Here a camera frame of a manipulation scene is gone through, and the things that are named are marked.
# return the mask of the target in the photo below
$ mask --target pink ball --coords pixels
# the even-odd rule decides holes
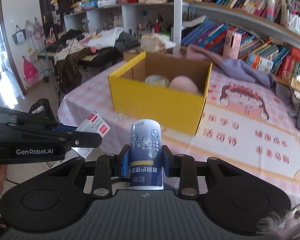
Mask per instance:
[[[187,76],[178,76],[174,78],[171,81],[169,88],[189,94],[199,94],[197,85]]]

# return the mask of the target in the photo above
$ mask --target pink checkered tablecloth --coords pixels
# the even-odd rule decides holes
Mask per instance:
[[[119,153],[130,142],[136,119],[115,112],[108,75],[122,61],[71,91],[63,99],[58,118],[78,126],[92,111],[109,124],[101,150]],[[259,84],[229,78],[212,71],[207,104],[196,136],[162,127],[162,143],[173,154],[184,153],[197,161],[217,156],[284,190],[300,201],[300,131],[289,117],[292,109]],[[178,179],[165,179],[177,187]],[[200,192],[206,190],[199,179]]]

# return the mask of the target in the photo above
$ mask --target can label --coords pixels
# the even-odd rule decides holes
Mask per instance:
[[[139,120],[131,126],[130,187],[162,186],[160,124]]]

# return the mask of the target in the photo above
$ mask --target white wall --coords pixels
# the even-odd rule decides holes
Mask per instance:
[[[17,24],[21,29],[25,28],[27,19],[34,23],[34,17],[37,17],[40,24],[42,24],[39,0],[1,0],[1,2],[4,26],[6,29],[12,57],[14,63],[16,64],[20,79],[24,87],[27,88],[30,87],[30,85],[24,80],[22,56],[25,55],[29,60],[28,41],[24,42],[23,44],[16,45],[12,39],[12,35],[16,31]],[[36,49],[39,49],[39,41],[36,41],[34,37],[33,40]],[[30,39],[29,41],[30,47],[33,48],[32,40]],[[48,67],[46,62],[41,62],[44,69]],[[38,60],[34,62],[33,65],[38,69],[39,72],[41,71],[41,66]]]

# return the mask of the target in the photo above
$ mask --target red bag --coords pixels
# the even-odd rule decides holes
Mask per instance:
[[[25,73],[25,81],[31,85],[34,82],[36,82],[39,78],[38,70],[29,63],[25,56],[22,56],[23,58],[23,71]]]

